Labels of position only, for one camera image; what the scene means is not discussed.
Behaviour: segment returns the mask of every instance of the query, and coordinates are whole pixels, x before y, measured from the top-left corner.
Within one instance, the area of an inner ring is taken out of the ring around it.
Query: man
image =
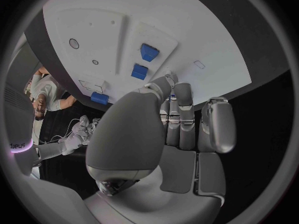
[[[66,90],[50,74],[41,78],[43,74],[49,74],[49,72],[41,67],[33,75],[31,83],[31,93],[35,99],[33,103],[35,120],[43,120],[46,109],[48,111],[63,110],[77,101],[73,96],[61,99]]]

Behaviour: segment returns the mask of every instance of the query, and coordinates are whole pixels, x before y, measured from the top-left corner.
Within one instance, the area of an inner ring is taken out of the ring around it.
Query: blue block
[[[159,54],[159,51],[157,49],[155,49],[154,47],[151,47],[146,44],[142,44],[142,47],[141,47],[142,59],[151,62],[154,58],[157,57],[158,54]]]
[[[97,92],[92,93],[91,100],[100,104],[108,104],[109,96]]]
[[[145,66],[141,66],[139,64],[135,64],[131,76],[144,80],[147,76],[148,68]]]

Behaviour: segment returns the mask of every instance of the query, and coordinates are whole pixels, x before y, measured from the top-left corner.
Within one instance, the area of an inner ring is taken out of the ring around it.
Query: circular hole
[[[74,49],[79,48],[79,43],[75,39],[71,38],[69,43],[70,43],[70,46],[73,47]]]

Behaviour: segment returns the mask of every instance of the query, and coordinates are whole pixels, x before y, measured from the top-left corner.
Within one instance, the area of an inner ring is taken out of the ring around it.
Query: pink light ring
[[[30,140],[30,143],[25,145],[24,148],[20,148],[18,150],[12,150],[12,148],[10,149],[11,153],[21,153],[21,152],[25,152],[27,150],[29,150],[31,147],[33,146],[33,140]]]

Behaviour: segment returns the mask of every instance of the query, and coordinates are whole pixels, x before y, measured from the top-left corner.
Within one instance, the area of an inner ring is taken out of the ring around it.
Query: hole
[[[79,48],[79,43],[75,39],[71,38],[69,43],[70,43],[70,46],[73,47],[74,49]]]

